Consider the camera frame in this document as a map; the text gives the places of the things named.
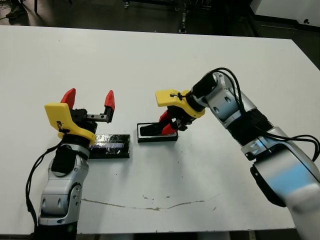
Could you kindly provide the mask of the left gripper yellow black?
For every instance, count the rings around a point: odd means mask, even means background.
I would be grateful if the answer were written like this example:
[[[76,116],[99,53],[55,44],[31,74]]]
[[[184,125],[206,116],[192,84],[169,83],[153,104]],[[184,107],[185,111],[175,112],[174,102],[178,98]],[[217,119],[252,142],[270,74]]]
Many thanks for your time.
[[[68,90],[61,103],[48,103],[44,106],[50,125],[58,131],[62,139],[65,135],[75,135],[87,140],[96,139],[97,122],[111,123],[115,112],[115,97],[110,90],[104,101],[103,114],[89,114],[86,109],[74,107],[76,89]]]

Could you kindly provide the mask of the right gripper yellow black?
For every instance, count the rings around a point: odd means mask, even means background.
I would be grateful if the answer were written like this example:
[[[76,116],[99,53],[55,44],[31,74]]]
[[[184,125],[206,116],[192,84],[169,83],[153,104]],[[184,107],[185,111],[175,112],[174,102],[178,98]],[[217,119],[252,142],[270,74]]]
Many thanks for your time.
[[[185,131],[188,125],[205,114],[205,107],[196,102],[190,90],[158,90],[155,97],[159,107],[167,107],[158,121],[166,125],[161,131],[162,135]]]

